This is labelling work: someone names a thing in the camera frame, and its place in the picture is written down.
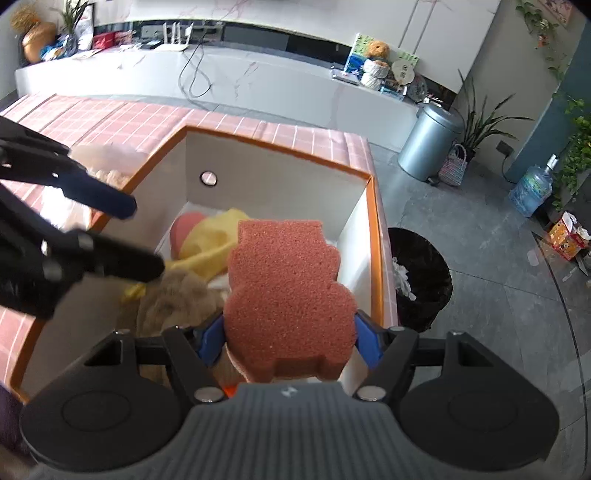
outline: black trash bin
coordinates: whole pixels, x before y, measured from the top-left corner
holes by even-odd
[[[417,296],[412,301],[396,292],[398,319],[401,325],[424,332],[452,297],[449,268],[437,249],[419,234],[404,228],[388,228],[388,235],[392,257],[408,270],[408,282]]]

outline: white box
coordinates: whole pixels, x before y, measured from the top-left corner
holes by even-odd
[[[215,187],[200,181],[206,171],[217,176]],[[171,224],[187,209],[211,214],[235,207],[252,218],[322,221],[325,237],[341,254],[337,280],[382,323],[381,240],[371,175],[259,140],[184,127],[124,190],[136,198],[136,215],[125,221],[102,215],[93,229],[152,251],[165,244]],[[54,318],[43,323],[21,393],[34,395],[115,328],[127,285],[87,275],[66,294]],[[345,390],[352,392],[366,373],[354,352],[341,378]]]

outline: silver trash can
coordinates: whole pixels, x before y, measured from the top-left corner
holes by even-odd
[[[417,180],[426,181],[436,176],[463,129],[458,113],[427,103],[398,156],[398,164]]]

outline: stuffed animal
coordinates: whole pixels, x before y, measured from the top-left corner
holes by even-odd
[[[197,274],[182,268],[168,270],[160,280],[147,285],[146,295],[139,302],[135,334],[157,336],[175,325],[198,326],[221,310],[223,304],[220,292],[209,289]],[[159,365],[143,365],[140,374],[156,383],[168,384],[165,368]],[[212,367],[212,374],[223,388],[244,382],[225,347]]]
[[[390,47],[388,47],[387,43],[379,40],[373,40],[369,42],[366,50],[365,56],[369,59],[387,59],[390,53]]]

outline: yellow cloth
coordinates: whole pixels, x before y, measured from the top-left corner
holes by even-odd
[[[228,267],[228,254],[238,244],[238,222],[249,216],[235,208],[201,220],[187,235],[180,252],[180,260],[166,262],[168,270],[192,270],[206,282]],[[128,288],[124,300],[135,300],[145,294],[145,284]]]

